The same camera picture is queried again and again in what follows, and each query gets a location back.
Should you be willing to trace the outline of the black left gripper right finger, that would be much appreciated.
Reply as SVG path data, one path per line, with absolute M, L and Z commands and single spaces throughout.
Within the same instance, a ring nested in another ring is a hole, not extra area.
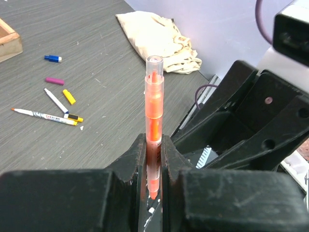
M 181 170 L 192 164 L 176 149 L 171 138 L 162 136 L 161 143 L 161 229 L 179 232 L 184 218 L 183 177 Z

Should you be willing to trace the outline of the orange highlighter pen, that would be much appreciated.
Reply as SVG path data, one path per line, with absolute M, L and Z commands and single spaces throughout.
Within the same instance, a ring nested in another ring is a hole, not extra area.
M 151 199 L 159 190 L 164 77 L 153 71 L 145 77 L 147 187 Z

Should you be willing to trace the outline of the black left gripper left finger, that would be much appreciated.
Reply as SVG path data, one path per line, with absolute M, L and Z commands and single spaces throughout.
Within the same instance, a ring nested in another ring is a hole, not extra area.
M 146 210 L 146 135 L 137 136 L 131 147 L 107 167 L 113 172 L 106 213 L 111 232 L 142 232 Z

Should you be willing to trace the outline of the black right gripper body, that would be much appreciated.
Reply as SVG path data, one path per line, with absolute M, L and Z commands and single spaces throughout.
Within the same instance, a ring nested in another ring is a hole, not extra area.
M 182 154 L 212 148 L 209 168 L 271 171 L 308 136 L 308 94 L 237 60 L 172 141 Z

